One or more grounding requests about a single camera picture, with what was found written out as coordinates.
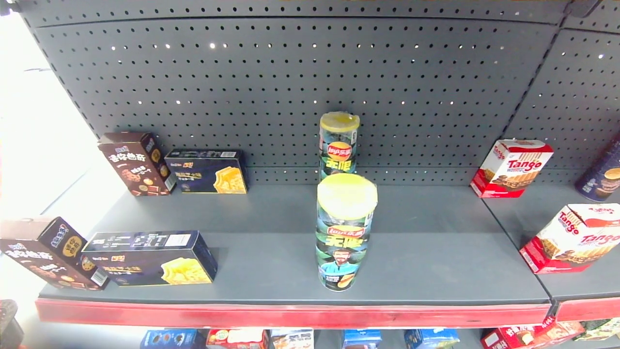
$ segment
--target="brown snack box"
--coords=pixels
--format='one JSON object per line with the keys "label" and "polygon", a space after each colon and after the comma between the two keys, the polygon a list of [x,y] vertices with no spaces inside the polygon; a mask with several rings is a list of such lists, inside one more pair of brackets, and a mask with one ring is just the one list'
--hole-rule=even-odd
{"label": "brown snack box", "polygon": [[99,150],[134,196],[168,195],[177,183],[149,132],[104,134]]}
{"label": "brown snack box", "polygon": [[106,274],[82,255],[86,239],[61,217],[0,222],[0,250],[57,288],[101,290]]}

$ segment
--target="wafer image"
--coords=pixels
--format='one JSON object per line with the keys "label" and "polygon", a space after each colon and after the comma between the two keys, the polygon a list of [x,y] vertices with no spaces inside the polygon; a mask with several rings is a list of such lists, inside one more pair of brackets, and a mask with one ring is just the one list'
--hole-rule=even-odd
{"label": "wafer image", "polygon": [[165,282],[174,285],[210,284],[212,281],[198,260],[193,258],[177,258],[161,265]]}
{"label": "wafer image", "polygon": [[220,194],[245,194],[247,192],[241,170],[231,166],[215,173],[213,187]]}

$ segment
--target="snack box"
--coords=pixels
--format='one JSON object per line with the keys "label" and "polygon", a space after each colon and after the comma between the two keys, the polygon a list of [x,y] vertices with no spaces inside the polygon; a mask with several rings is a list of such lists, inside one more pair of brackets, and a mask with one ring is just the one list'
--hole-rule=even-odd
{"label": "snack box", "polygon": [[407,349],[450,349],[460,342],[455,329],[412,329],[405,331]]}
{"label": "snack box", "polygon": [[519,252],[534,274],[575,273],[620,242],[620,204],[569,204]]}
{"label": "snack box", "polygon": [[498,140],[469,186],[478,197],[520,197],[551,155],[539,140]]}
{"label": "snack box", "polygon": [[585,332],[573,338],[573,340],[606,340],[620,333],[620,317],[611,319],[581,321]]}
{"label": "snack box", "polygon": [[274,349],[314,349],[313,329],[271,330]]}
{"label": "snack box", "polygon": [[204,349],[205,338],[198,330],[148,330],[140,343],[140,349],[146,348]]}
{"label": "snack box", "polygon": [[83,254],[119,286],[210,284],[218,271],[197,230],[95,233]]}
{"label": "snack box", "polygon": [[547,316],[541,325],[500,327],[482,337],[484,349],[548,348],[570,340],[583,332],[577,321],[557,322]]}
{"label": "snack box", "polygon": [[168,195],[176,184],[155,138],[148,132],[104,134],[99,150],[134,196]]}
{"label": "snack box", "polygon": [[269,336],[262,329],[211,329],[206,338],[209,349],[268,349]]}
{"label": "snack box", "polygon": [[380,330],[342,331],[342,349],[377,349],[381,343]]}
{"label": "snack box", "polygon": [[98,291],[108,277],[81,253],[86,239],[61,217],[0,221],[0,250],[57,288]]}
{"label": "snack box", "polygon": [[166,162],[183,193],[247,193],[240,150],[173,149]]}

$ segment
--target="yellow cake image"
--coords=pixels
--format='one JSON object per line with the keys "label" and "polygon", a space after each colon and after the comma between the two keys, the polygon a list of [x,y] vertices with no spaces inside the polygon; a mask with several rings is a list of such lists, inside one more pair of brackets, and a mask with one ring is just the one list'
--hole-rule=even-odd
{"label": "yellow cake image", "polygon": [[247,193],[241,170],[231,166],[223,168],[215,173],[215,183],[213,183],[213,187],[220,194]]}

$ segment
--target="lay's logo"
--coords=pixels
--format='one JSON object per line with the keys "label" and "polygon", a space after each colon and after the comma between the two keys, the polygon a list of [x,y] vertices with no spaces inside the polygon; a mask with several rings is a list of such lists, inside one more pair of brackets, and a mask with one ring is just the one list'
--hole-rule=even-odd
{"label": "lay's logo", "polygon": [[338,161],[345,161],[351,156],[352,148],[345,142],[332,142],[327,147],[327,154],[330,158]]}
{"label": "lay's logo", "polygon": [[366,230],[361,227],[352,227],[351,225],[335,225],[327,229],[329,235],[338,235],[343,237],[359,238],[364,235]]}

